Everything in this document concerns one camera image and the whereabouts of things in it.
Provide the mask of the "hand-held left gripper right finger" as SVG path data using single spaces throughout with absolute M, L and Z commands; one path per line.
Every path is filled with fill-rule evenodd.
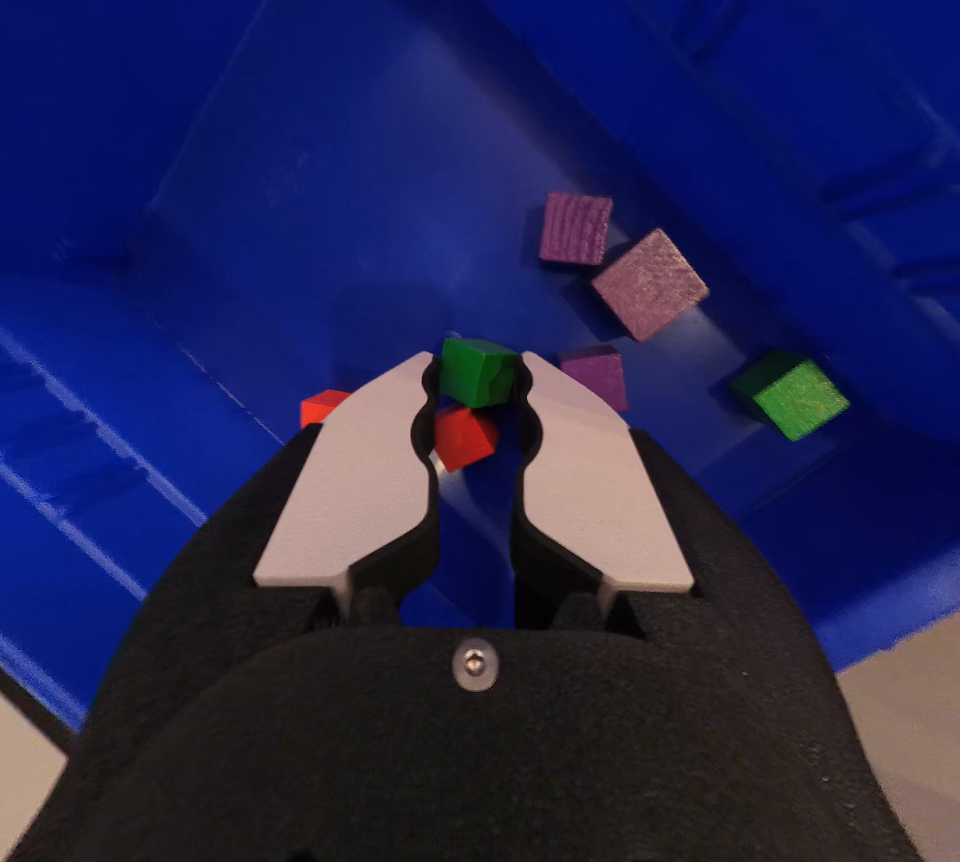
M 694 577 L 627 422 L 540 355 L 522 352 L 515 399 L 522 450 L 511 509 L 520 597 L 553 611 L 593 597 L 687 596 Z

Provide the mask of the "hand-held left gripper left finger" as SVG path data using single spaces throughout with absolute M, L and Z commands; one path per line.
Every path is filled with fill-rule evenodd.
M 395 609 L 438 566 L 439 361 L 417 352 L 319 426 L 253 570 L 263 590 L 320 589 L 344 616 L 368 592 Z

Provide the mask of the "red wooden cube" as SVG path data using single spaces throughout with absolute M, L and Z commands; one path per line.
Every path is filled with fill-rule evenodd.
M 350 397 L 349 391 L 326 389 L 299 404 L 299 427 L 322 424 L 330 413 Z
M 447 472 L 457 472 L 493 455 L 497 424 L 478 410 L 448 405 L 435 415 L 435 452 Z

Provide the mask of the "green wooden cube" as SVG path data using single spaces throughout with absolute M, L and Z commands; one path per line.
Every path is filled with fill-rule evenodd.
M 791 442 L 809 436 L 851 403 L 819 365 L 794 352 L 766 352 L 727 385 L 755 418 Z
M 448 337 L 440 351 L 439 391 L 470 409 L 511 400 L 518 352 L 483 339 Z

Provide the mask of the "purple wooden cube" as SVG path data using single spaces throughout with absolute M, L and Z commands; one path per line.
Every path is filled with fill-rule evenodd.
M 613 345 L 597 344 L 559 352 L 558 366 L 614 411 L 625 413 L 629 410 L 622 356 Z
M 546 195 L 538 258 L 595 267 L 606 254 L 614 200 L 557 191 Z
M 591 280 L 633 341 L 644 343 L 690 309 L 709 287 L 662 229 L 654 229 Z

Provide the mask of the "blue plastic bin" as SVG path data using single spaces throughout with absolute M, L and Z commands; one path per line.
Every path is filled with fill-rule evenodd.
M 638 343 L 592 279 L 654 229 L 710 293 Z M 2 0 L 2 671 L 55 724 L 302 400 L 455 336 L 617 347 L 835 669 L 957 613 L 958 0 Z M 849 409 L 752 416 L 775 350 Z

